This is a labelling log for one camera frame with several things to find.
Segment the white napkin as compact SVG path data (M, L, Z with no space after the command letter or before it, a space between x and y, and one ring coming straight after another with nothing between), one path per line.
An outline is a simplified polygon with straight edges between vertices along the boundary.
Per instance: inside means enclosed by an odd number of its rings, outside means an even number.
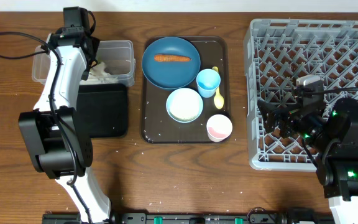
M100 62L93 67L87 80L80 81L80 85L100 85L100 84L114 84L117 83L117 78L106 72L107 65Z

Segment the pink cup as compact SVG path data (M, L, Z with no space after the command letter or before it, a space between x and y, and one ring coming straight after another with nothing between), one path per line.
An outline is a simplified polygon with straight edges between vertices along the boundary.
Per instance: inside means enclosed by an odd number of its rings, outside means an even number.
M206 129L212 142L221 142L231 135L233 126L227 116L216 114L207 121Z

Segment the light blue cup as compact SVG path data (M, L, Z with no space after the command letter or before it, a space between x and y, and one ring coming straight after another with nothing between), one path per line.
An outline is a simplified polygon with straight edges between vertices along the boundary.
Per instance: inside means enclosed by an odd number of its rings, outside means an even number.
M218 72L213 69L204 69L196 76L196 84L198 93L203 98L212 97L221 82L221 77Z

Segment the orange carrot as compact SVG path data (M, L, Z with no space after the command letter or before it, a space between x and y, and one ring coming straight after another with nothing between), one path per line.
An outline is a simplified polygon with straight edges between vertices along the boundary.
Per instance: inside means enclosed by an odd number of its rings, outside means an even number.
M182 55L155 54L154 60L156 62L190 62L191 58Z

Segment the light blue rice bowl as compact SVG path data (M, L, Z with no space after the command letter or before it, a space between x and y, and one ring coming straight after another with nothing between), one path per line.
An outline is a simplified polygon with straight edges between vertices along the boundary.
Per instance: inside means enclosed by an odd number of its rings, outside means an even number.
M201 115L203 99L191 88L179 88L169 94L166 111L176 122L190 123Z

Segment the dark blue plate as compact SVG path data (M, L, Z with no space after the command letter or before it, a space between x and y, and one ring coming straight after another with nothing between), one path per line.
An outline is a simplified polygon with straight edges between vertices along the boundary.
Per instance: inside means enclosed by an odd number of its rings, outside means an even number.
M158 62L156 55L187 57L188 62ZM201 59L196 47L179 37L162 37L153 41L142 56L142 71L153 85L174 90L189 85L201 68Z

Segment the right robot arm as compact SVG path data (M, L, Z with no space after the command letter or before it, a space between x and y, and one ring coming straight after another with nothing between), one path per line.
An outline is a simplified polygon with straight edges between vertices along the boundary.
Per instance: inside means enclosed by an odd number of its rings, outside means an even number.
M316 175L336 223L358 223L358 100L337 100L323 119L323 97L312 96L278 108L258 101L264 129L279 128L282 138L298 134L302 146L318 152L312 157Z

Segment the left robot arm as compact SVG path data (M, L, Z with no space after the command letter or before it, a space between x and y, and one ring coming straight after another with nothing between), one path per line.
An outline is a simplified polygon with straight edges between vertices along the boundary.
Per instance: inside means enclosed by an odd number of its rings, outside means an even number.
M64 26L44 42L50 58L44 90L33 110L19 115L19 129L35 170L66 190L81 222L107 223L111 202L91 169L93 146L76 111L80 82L88 78L99 45L92 16L82 7L64 8Z

